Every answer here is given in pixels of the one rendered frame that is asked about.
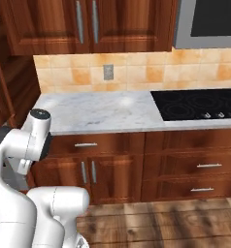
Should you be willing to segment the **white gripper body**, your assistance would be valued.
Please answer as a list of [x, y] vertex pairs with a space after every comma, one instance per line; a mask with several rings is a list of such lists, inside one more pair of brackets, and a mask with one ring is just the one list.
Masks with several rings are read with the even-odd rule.
[[22, 175], [27, 175], [30, 171], [33, 162], [31, 160], [20, 159], [18, 163], [17, 172]]

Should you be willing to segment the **wooden base cabinet door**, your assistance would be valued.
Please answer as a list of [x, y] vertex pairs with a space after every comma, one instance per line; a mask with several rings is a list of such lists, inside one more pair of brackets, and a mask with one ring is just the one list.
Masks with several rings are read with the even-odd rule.
[[[91, 161], [95, 161], [97, 183], [93, 183]], [[95, 156], [88, 159], [94, 204], [138, 202], [141, 197], [142, 155]]]
[[87, 183], [83, 183], [83, 159], [79, 157], [46, 158], [32, 165], [27, 176], [28, 185], [41, 186], [77, 186], [90, 192], [88, 170], [86, 169]]

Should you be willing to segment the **tall wooden cabinet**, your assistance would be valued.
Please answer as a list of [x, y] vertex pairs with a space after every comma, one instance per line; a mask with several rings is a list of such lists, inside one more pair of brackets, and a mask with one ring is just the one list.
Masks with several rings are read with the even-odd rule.
[[17, 55], [0, 0], [0, 125], [21, 128], [41, 95], [32, 55]]

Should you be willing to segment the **wide wooden drawer front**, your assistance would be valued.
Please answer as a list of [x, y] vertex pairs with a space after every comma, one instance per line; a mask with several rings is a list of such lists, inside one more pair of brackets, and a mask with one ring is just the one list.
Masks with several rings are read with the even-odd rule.
[[[75, 147], [75, 143], [96, 142], [93, 147]], [[62, 156], [86, 153], [135, 153], [144, 152], [144, 133], [117, 133], [96, 135], [65, 135], [52, 138], [49, 155]]]

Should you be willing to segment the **plain wooden drawer front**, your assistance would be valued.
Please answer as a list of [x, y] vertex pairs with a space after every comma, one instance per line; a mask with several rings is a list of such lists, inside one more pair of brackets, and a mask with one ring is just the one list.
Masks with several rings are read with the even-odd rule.
[[231, 147], [231, 129], [146, 133], [146, 152], [171, 149]]

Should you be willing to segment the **black glass hob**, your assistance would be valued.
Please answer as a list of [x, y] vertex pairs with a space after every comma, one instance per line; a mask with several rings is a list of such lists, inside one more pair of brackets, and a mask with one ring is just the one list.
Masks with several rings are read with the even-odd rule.
[[231, 88], [151, 91], [164, 121], [231, 118]]

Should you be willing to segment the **silver microwave oven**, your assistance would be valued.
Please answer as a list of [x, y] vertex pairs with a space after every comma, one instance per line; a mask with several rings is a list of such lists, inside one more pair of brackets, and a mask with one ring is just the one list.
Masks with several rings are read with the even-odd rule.
[[231, 47], [231, 0], [179, 0], [174, 47]]

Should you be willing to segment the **grey wall socket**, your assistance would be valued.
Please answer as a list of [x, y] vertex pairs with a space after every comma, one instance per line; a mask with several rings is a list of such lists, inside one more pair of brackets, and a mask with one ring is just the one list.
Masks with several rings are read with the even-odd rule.
[[104, 69], [104, 80], [113, 80], [114, 79], [114, 65], [107, 64], [103, 66]]

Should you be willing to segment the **wooden wall cabinet door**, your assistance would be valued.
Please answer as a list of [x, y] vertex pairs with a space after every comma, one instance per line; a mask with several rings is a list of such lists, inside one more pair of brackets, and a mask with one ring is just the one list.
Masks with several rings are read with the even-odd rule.
[[77, 24], [77, 0], [7, 0], [2, 3], [17, 55], [89, 53], [86, 1], [82, 6], [83, 44]]
[[171, 51], [178, 0], [96, 0], [99, 39], [94, 42], [92, 0], [86, 0], [92, 53]]

